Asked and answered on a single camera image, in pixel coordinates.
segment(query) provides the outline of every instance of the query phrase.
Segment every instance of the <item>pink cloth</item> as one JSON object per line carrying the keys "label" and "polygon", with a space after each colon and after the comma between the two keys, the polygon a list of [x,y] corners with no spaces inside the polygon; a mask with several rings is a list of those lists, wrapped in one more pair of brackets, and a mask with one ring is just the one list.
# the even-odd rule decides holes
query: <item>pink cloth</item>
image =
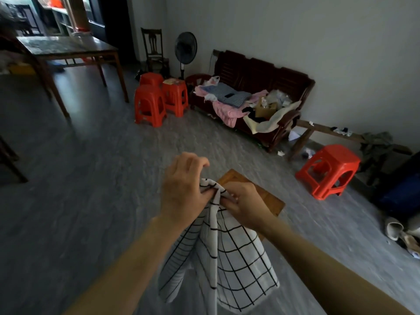
{"label": "pink cloth", "polygon": [[[208,94],[205,90],[201,89],[200,86],[196,86],[194,92],[199,97],[204,97]],[[267,94],[268,92],[263,90],[259,93],[253,94],[249,100],[251,102],[256,102],[260,96],[265,96]],[[235,127],[236,120],[238,118],[242,118],[249,114],[249,112],[242,112],[242,110],[247,106],[248,104],[244,104],[240,108],[234,108],[219,101],[213,101],[213,109],[216,112],[216,115],[219,116],[227,126],[232,128]]]}

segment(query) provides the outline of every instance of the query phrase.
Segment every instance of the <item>sofa backrest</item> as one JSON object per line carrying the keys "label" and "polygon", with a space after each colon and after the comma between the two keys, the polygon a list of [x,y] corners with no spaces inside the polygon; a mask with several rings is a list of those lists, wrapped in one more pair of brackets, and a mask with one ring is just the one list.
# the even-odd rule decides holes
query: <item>sofa backrest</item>
{"label": "sofa backrest", "polygon": [[248,59],[232,51],[219,54],[215,75],[220,76],[221,82],[239,91],[256,93],[264,89],[279,89],[288,94],[294,102],[302,101],[298,110],[302,109],[315,85],[315,81],[307,74],[289,68],[277,68],[272,63],[256,58]]}

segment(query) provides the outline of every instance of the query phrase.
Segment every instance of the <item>red plastic stool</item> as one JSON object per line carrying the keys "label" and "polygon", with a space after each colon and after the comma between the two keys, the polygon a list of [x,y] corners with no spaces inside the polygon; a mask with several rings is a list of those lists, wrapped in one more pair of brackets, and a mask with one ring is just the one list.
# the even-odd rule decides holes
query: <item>red plastic stool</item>
{"label": "red plastic stool", "polygon": [[162,126],[162,119],[166,117],[165,96],[159,87],[141,85],[134,95],[135,122],[149,121],[153,127]]}
{"label": "red plastic stool", "polygon": [[144,73],[140,76],[140,85],[160,86],[163,76],[157,73]]}
{"label": "red plastic stool", "polygon": [[173,111],[176,117],[184,115],[184,109],[188,107],[188,93],[186,84],[183,80],[178,80],[175,84],[162,84],[162,91],[166,97],[166,109]]}
{"label": "red plastic stool", "polygon": [[[346,185],[353,178],[359,168],[360,159],[348,148],[342,145],[328,145],[312,156],[296,173],[296,179],[304,180],[312,188],[312,196],[318,200],[325,200],[330,194],[344,191]],[[317,182],[309,173],[312,170],[324,175],[321,182]]]}

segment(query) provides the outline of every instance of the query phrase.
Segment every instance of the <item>pedestal fan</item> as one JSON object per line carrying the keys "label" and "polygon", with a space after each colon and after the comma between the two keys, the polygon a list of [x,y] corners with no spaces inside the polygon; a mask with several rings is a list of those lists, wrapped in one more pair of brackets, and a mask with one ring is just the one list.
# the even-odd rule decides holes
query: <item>pedestal fan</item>
{"label": "pedestal fan", "polygon": [[175,55],[181,63],[181,77],[184,79],[184,65],[189,64],[197,54],[197,39],[191,32],[181,33],[175,41]]}

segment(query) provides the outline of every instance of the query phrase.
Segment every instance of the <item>gray tile floor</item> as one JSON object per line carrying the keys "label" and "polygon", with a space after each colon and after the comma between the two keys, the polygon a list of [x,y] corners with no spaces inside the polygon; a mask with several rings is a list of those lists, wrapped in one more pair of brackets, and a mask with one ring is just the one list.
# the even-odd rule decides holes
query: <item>gray tile floor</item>
{"label": "gray tile floor", "polygon": [[[134,123],[115,70],[80,67],[55,79],[71,115],[64,119],[34,77],[0,76],[0,133],[21,155],[29,183],[0,166],[0,313],[60,314],[126,249],[159,210],[163,170],[182,151],[207,156],[204,177],[234,168],[286,202],[292,228],[420,314],[420,261],[381,231],[374,206],[353,188],[317,201],[295,180],[302,165],[196,112],[160,128]],[[134,74],[126,71],[132,96]],[[281,288],[253,314],[323,314],[285,260],[263,242]],[[153,280],[137,314],[201,314],[187,276],[173,304]]]}

